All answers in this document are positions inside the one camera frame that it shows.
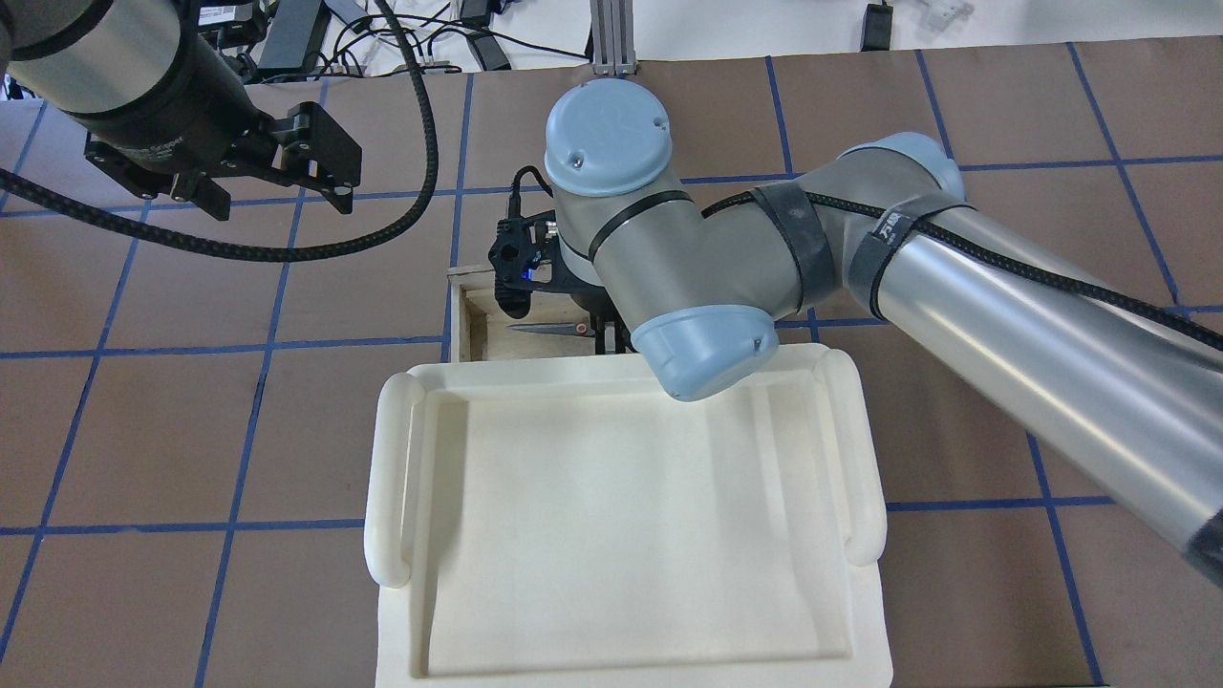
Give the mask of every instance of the grid line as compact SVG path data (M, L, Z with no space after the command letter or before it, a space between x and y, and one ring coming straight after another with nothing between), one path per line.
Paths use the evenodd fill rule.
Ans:
M1070 552L1066 550L1065 538L1062 535L1062 522L1058 519L1057 502L1053 499L1053 492L1049 490L1049 478L1044 473L1041 447L1031 433L1027 434L1027 450L1032 455L1032 468L1036 470L1036 480L1041 485L1041 501L1044 506L1044 513L1049 519L1049 532L1053 534L1053 546L1058 551L1058 562L1062 566L1062 577L1065 579L1066 598L1070 602L1070 611L1074 613L1075 627L1079 631L1079 642L1082 644L1084 659L1087 661L1087 670L1091 672L1092 683L1103 686L1104 678L1099 672L1096 648L1091 642L1087 616L1084 613L1082 602L1079 600L1079 584L1075 583L1074 567L1070 566Z
M148 216L148 208L149 204L146 203L144 210L141 213L141 219ZM60 452L59 462L55 466L55 475L51 479L51 486L46 492L46 501L43 503L43 514L38 522L40 528L45 528L48 525L51 518L51 511L55 508L55 499L59 496L60 485L64 483L64 474L67 472L68 459L72 456L72 447L76 444L77 431L81 429L81 419L84 415L84 408L89 401L89 392L93 390L93 381L97 379L98 368L102 364L102 351L106 347L106 339L110 336L110 328L115 321L115 314L119 312L119 301L124 296L124 287L127 285L127 275L131 274L132 263L136 259L136 249L138 247L139 241L136 238L132 238L127 244L127 255L124 258L124 266L119 271L119 279L115 282L115 293L110 298L110 308L106 310L106 319L103 321L102 332L98 335L98 347L94 349L89 363L89 373L81 389L81 397L77 401L76 411L72 413L72 422L68 424L68 431L64 440L64 450ZM26 556L26 565L22 567L21 578L17 582L17 590L13 593L12 602L9 606L9 616L5 620L4 631L0 632L0 662L4 662L5 654L9 651L9 642L12 639L12 629L17 624L17 613L21 611L21 602L26 598L26 588L29 585L29 578L34 572L34 563L38 561L38 551L42 547L42 536L35 535L29 545L29 554Z
M1120 158L1119 160L1051 160L1040 163L989 163L989 164L976 164L976 165L960 165L960 171L1009 171L1009 170L1032 170L1032 169L1060 169L1060 167L1107 167L1112 165L1120 164L1123 166L1129 165L1172 165L1172 164L1190 164L1190 163L1221 163L1223 161L1223 155L1180 155L1180 156L1164 156L1164 158ZM689 176L680 178L684 183L691 185L703 185L703 183L747 183L753 181L784 181L788 178L794 178L799 176L797 172L774 172L774 174L746 174L746 175L717 175L717 176ZM531 191L543 191L538 185L523 185L523 192ZM433 192L434 196L456 196L459 194L457 188L438 188ZM509 193L509 186L481 186L472 188L464 188L464 196L479 196L479 194L497 194L497 193ZM358 200L367 199L379 199L379 198L415 198L419 196L419 189L415 191L382 191L382 192L369 192L369 193L353 193L353 198ZM317 196L313 192L306 196L305 203L322 203L324 198ZM193 210L196 205L191 203L157 203L154 200L152 211L176 211L176 210ZM297 203L295 197L284 198L241 198L232 200L230 204L234 207L243 205L291 205ZM135 213L141 211L143 205L106 205L100 208L108 213ZM0 219L21 219L21 218L38 218L38 216L53 216L60 213L49 209L37 209L37 210L0 210Z
M319 89L319 105L327 104L327 92L329 82L324 82ZM297 231L301 229L302 210L305 209L306 188L297 189L297 202L294 205L294 219L289 225L289 240L286 246L292 248L297 242ZM263 363L259 368L259 381L254 387L254 396L251 401L251 417L246 426L246 437L242 442L242 458L238 462L237 478L234 480L234 499L230 502L230 513L225 530L225 541L221 545L220 562L216 567L216 580L213 585L213 598L208 606L208 621L204 623L204 639L199 644L199 662L196 666L196 688L203 688L204 676L208 672L208 659L212 653L213 638L216 632L216 617L220 613L221 598L225 594L225 578L229 573L229 560L234 551L234 524L237 523L238 513L242 508L242 495L246 491L246 475L251 467L251 453L254 450L256 430L259 425L259 411L263 408L263 393L267 390L268 374L272 371L272 357L275 353L276 329L280 325L280 313L285 302L285 287L289 285L289 268L292 263L280 265L280 280L276 284L276 297L272 304L272 315L268 318L268 336L264 341Z
M811 340L819 343L819 318L815 307L807 308L807 329L811 330Z
M307 521L248 521L202 523L104 523L94 525L32 525L0 528L0 538L16 535L113 535L117 533L226 533L257 530L329 530L363 528L363 518Z
M462 127L459 130L459 171L455 174L455 211L454 211L454 224L450 227L450 260L449 265L455 266L459 262L459 243L462 233L461 226L461 213L462 213L462 196L464 196L464 182L467 176L467 141L468 133L471 132L471 100L472 93L476 87L475 75L467 75L467 84L464 87L464 100L462 100ZM442 318L442 353L438 356L438 360L443 364L450 363L450 323L454 318L451 313L453 306L451 301L450 274L446 273L446 304L445 315Z
M938 127L938 137L943 141L943 153L948 158L955 158L951 153L951 139L947 136L947 123L943 122L943 110L938 106L938 97L934 95L934 82L929 78L929 70L926 68L926 55L921 50L914 50L917 57L917 68L921 71L921 81L926 84L926 97L929 98L929 109L934 114L934 126Z
M816 324L819 326L872 326L877 324L890 324L885 319L879 318L829 318L829 319L817 319Z
M1112 497L1088 495L1079 497L1019 497L1011 500L944 500L928 502L888 502L888 513L911 512L964 512L1003 510L1042 510L1104 507L1117 502ZM251 533L267 530L336 530L364 528L363 518L300 519L300 521L247 521L247 522L187 522L187 523L100 523L81 525L29 525L2 527L0 538L62 536L62 535L114 535L120 533Z
M1125 171L1125 164L1121 161L1121 154L1117 150L1117 142L1113 141L1113 134L1108 131L1108 122L1104 121L1104 112L1099 109L1099 103L1096 100L1096 93L1091 89L1091 83L1087 81L1087 72L1082 68L1082 61L1079 59L1079 50L1075 49L1074 43L1066 43L1066 50L1070 51L1070 61L1074 62L1074 71L1079 75L1079 82L1082 84L1082 90L1087 95L1087 103L1091 104L1091 111L1096 115L1096 123L1099 125L1099 132L1104 136L1104 143L1108 144L1108 153L1113 156L1113 164L1117 165L1117 174L1121 177L1121 185L1125 186L1125 194L1130 198L1130 204L1134 205L1134 214L1139 218L1139 224L1142 226L1142 233L1146 235L1147 243L1151 246L1151 253L1155 254L1155 260L1159 265L1159 271L1163 273L1164 284L1168 286L1168 292L1172 293L1172 302L1180 304L1180 292L1177 288L1177 280L1172 276L1172 270L1168 269L1168 260L1163 257L1163 249L1159 248L1159 242L1156 240L1155 231L1151 230L1151 222L1147 221L1146 211L1142 209L1142 203L1139 200L1137 192L1134 191L1134 183L1130 182L1130 175Z
M21 153L17 153L17 161L12 165L13 174L21 174L21 166L26 164L26 156L29 155L29 148L34 144L34 134L38 133L39 125L43 123L44 114L46 114L46 100L43 100L43 104L38 106L38 111L34 112L34 123L29 125L29 133L26 134L26 142L21 145ZM5 191L4 194L0 194L0 211L4 210L7 203L9 192Z
M428 334L421 336L371 336L362 339L295 339L290 341L273 341L270 343L223 343L216 347L149 347L149 348L121 348L103 349L102 352L91 349L65 349L61 352L0 352L0 362L24 360L24 359L87 359L94 354L102 358L113 357L199 357L216 354L246 354L249 352L284 351L284 349L334 349L336 347L388 347L395 343L437 343L442 341L440 334Z
M768 71L768 89L773 94L773 114L777 116L777 132L781 138L781 159L785 161L785 174L794 174L790 159L790 134L785 131L785 112L781 110L781 93L777 88L777 73L773 71L773 55L764 55L764 68Z

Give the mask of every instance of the black tape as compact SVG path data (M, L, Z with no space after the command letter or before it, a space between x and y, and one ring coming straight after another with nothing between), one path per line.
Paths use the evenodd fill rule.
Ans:
M879 281L892 257L909 238L914 225L917 220L950 208L971 207L950 193L932 191L888 208L874 229L857 244L845 275L846 285L857 302L868 307L874 317L887 319L879 312Z
M609 236L612 236L613 231L620 229L620 225L640 215L641 213L645 213L646 210L653 208L654 205L662 205L663 203L669 203L671 200L687 200L689 203L693 202L691 196L678 188L673 188L670 191L659 191L658 193L651 193L649 196L646 196L645 198L634 202L627 208L613 215L612 219L603 222L603 226L599 229L598 232L596 232L594 238L591 238L591 247L586 249L585 255L582 255L582 253L577 253L577 251L574 252L577 253L578 255L582 255L587 260L594 262L594 253L598 252L599 246L602 246L603 242L607 241Z
M840 282L833 248L807 192L796 181L783 181L757 186L751 189L751 194L790 248L794 266L799 270L799 302L795 310L835 291Z

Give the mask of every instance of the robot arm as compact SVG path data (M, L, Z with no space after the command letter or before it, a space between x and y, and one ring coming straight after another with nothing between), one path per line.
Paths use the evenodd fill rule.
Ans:
M213 180L257 176L352 211L361 147L317 103L280 120L256 108L196 33L198 7L0 0L0 71L81 122L91 133L86 156L135 196L169 193L227 219L229 192Z
M774 318L846 286L1223 585L1223 354L909 232L928 219L1101 284L969 205L925 136L860 145L702 218L668 166L668 127L645 88L599 79L558 101L545 153L567 271L607 288L668 393L734 385L777 348Z

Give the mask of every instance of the floor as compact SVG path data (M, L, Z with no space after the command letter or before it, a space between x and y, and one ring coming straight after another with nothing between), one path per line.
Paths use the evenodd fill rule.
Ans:
M1223 329L1221 70L1211 35L652 62L636 78L669 109L698 202L922 131L982 210ZM482 262L552 101L587 78L429 77L444 191L407 235L352 257L229 263L0 198L0 686L372 683L361 528L378 389L443 357L446 266ZM257 181L231 185L225 224L133 202L37 101L0 106L0 166L275 244L351 236L410 203L423 163L402 78L252 94L279 111L324 100L362 143L355 214ZM844 295L778 326L849 352L888 419L873 433L895 686L1217 684L1223 593L1055 452Z

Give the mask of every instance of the silver cylinder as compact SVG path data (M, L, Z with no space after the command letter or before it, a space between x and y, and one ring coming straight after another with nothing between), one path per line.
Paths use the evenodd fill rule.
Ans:
M181 38L170 2L115 0L76 42L49 55L15 59L9 72L61 110L106 112L148 93L169 71Z
M971 214L937 221L964 232L982 224L964 218ZM1181 551L1223 508L1217 357L926 236L896 252L878 301L889 320Z

